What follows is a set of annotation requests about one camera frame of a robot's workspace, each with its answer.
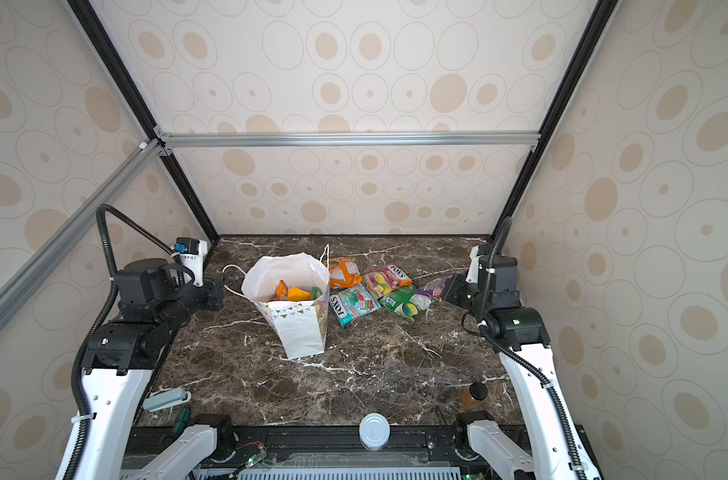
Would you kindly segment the purple snack packet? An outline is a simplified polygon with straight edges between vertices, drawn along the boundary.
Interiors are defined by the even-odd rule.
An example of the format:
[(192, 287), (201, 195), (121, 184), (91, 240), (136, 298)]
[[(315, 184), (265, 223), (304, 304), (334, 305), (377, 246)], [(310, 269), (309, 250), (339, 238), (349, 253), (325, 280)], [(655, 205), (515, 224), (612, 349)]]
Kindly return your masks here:
[(443, 276), (429, 281), (427, 284), (418, 288), (417, 293), (422, 296), (431, 297), (433, 299), (443, 299), (446, 297), (453, 281), (455, 274)]

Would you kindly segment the yellow snack bag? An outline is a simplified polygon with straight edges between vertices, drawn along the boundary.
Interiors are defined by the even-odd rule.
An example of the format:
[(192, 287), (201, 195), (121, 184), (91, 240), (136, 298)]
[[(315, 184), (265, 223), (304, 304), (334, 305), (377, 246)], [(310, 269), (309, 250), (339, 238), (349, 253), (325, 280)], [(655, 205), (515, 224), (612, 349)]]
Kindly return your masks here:
[(287, 299), (291, 302), (302, 302), (313, 300), (314, 296), (309, 291), (305, 291), (298, 287), (290, 287), (287, 291)]

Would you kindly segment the white paper bag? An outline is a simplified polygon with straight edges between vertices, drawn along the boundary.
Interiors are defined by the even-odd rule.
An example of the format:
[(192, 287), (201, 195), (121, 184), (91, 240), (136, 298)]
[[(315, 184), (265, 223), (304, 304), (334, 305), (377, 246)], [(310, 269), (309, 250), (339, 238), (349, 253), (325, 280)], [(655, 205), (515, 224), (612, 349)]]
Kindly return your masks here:
[[(263, 256), (244, 275), (235, 294), (250, 301), (279, 336), (286, 357), (296, 360), (325, 351), (330, 302), (330, 248), (319, 257), (307, 253)], [(278, 300), (280, 283), (320, 295), (309, 300)]]

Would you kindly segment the green snack packet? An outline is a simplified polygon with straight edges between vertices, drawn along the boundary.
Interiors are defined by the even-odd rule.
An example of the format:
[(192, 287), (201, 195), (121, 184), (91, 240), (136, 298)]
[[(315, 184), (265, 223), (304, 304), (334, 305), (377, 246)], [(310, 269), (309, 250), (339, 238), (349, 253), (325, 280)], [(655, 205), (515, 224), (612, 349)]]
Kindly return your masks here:
[(417, 316), (430, 308), (432, 299), (420, 294), (415, 285), (406, 285), (383, 296), (379, 302), (382, 307), (413, 322)]

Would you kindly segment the pink fruit candy packet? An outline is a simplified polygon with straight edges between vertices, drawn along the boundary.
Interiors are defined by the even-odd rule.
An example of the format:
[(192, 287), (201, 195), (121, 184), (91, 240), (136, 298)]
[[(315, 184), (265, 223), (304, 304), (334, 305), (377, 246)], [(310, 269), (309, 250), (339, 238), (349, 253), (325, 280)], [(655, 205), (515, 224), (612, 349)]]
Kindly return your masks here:
[(290, 288), (288, 287), (288, 285), (283, 280), (281, 280), (279, 282), (279, 285), (277, 286), (274, 300), (275, 301), (288, 301), (289, 300), (289, 298), (288, 298), (289, 290), (290, 290)]

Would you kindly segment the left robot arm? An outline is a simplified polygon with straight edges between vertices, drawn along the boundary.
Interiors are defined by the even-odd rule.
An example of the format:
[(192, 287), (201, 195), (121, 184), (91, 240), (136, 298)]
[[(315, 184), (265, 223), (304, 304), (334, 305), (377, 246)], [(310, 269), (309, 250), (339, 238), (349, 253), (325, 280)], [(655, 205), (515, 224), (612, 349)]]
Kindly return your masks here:
[[(119, 267), (109, 216), (160, 247), (164, 257)], [(206, 241), (180, 237), (167, 245), (109, 204), (97, 208), (96, 220), (110, 291), (73, 363), (77, 414), (60, 479), (119, 475), (135, 416), (179, 331), (196, 313), (223, 309), (225, 300), (224, 275), (204, 271)]]

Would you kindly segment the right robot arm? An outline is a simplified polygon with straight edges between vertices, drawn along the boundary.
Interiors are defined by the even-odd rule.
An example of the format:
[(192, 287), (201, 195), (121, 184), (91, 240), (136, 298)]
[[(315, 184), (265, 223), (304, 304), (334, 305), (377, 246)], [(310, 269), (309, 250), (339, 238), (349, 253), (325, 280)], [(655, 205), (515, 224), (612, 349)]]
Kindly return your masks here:
[(514, 386), (529, 440), (520, 446), (486, 412), (458, 415), (457, 455), (483, 460), (501, 479), (598, 479), (556, 375), (551, 341), (540, 313), (518, 289), (518, 262), (502, 249), (512, 225), (502, 221), (489, 243), (474, 249), (466, 274), (450, 277), (441, 293), (477, 324), (474, 335), (499, 355)]

